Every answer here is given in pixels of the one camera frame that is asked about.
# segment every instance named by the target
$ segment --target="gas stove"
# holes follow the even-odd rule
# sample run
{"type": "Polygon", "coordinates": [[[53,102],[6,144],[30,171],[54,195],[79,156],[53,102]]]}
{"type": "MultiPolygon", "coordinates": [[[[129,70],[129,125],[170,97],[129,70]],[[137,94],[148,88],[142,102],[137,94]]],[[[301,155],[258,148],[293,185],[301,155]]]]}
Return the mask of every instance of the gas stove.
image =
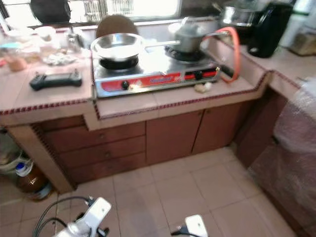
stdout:
{"type": "Polygon", "coordinates": [[[178,54],[170,48],[155,47],[140,52],[138,61],[125,65],[109,64],[93,55],[97,96],[121,96],[218,80],[219,64],[209,55],[197,52],[179,57],[178,54]]]}

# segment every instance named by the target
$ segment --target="stove burner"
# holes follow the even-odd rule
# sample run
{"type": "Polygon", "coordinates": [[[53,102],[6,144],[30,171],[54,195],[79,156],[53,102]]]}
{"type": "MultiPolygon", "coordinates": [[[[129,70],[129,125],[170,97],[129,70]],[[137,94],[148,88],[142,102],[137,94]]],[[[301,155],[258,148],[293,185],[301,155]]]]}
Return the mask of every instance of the stove burner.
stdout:
{"type": "Polygon", "coordinates": [[[201,51],[195,51],[192,53],[184,53],[184,52],[177,51],[169,46],[166,46],[164,49],[166,51],[166,55],[179,61],[196,62],[204,58],[205,56],[205,54],[201,51]]]}
{"type": "Polygon", "coordinates": [[[138,64],[138,58],[132,58],[124,62],[115,62],[109,59],[100,59],[100,65],[109,70],[122,70],[135,67],[138,64]]]}

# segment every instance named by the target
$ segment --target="plastic wrap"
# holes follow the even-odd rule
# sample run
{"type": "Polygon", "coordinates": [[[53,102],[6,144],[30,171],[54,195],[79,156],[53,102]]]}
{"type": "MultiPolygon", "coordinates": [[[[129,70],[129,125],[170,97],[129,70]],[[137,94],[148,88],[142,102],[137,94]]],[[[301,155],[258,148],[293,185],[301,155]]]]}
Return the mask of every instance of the plastic wrap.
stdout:
{"type": "Polygon", "coordinates": [[[285,105],[277,143],[252,163],[250,173],[303,230],[316,237],[316,82],[305,83],[285,105]]]}

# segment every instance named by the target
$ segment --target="black wire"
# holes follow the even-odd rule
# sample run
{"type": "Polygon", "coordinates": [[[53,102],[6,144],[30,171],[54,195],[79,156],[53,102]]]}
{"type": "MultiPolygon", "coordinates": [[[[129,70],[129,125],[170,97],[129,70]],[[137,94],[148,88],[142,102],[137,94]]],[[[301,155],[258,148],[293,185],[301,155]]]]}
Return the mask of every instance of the black wire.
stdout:
{"type": "Polygon", "coordinates": [[[184,235],[184,236],[194,236],[194,237],[201,237],[189,232],[183,232],[183,231],[175,231],[171,233],[172,236],[178,236],[178,235],[184,235]]]}
{"type": "Polygon", "coordinates": [[[67,200],[71,200],[71,199],[82,199],[84,201],[90,202],[90,199],[88,199],[87,197],[80,197],[80,196],[74,196],[74,197],[66,197],[63,199],[60,199],[56,202],[53,202],[51,205],[49,205],[46,210],[43,212],[43,214],[40,216],[39,221],[36,223],[35,229],[33,231],[32,237],[37,237],[37,232],[38,232],[38,228],[40,227],[40,223],[43,221],[44,216],[47,214],[47,212],[50,210],[50,208],[52,208],[54,205],[61,203],[63,201],[67,201],[67,200]]]}
{"type": "Polygon", "coordinates": [[[44,228],[44,226],[50,222],[50,221],[57,221],[59,222],[60,224],[62,224],[64,227],[67,227],[66,223],[63,222],[61,219],[59,219],[58,217],[51,217],[51,218],[48,218],[47,220],[45,220],[40,226],[39,226],[39,229],[36,233],[36,236],[38,237],[40,235],[40,232],[42,231],[42,229],[44,228]]]}

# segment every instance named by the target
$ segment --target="black game controller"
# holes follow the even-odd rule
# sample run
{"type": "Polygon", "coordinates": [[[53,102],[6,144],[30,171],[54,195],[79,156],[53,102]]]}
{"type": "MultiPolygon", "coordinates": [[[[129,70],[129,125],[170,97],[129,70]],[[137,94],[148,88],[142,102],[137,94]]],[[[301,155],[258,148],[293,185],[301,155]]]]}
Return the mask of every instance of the black game controller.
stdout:
{"type": "Polygon", "coordinates": [[[81,86],[82,75],[77,69],[73,73],[62,73],[62,74],[38,74],[30,81],[30,86],[33,90],[41,90],[48,87],[58,86],[81,86]]]}

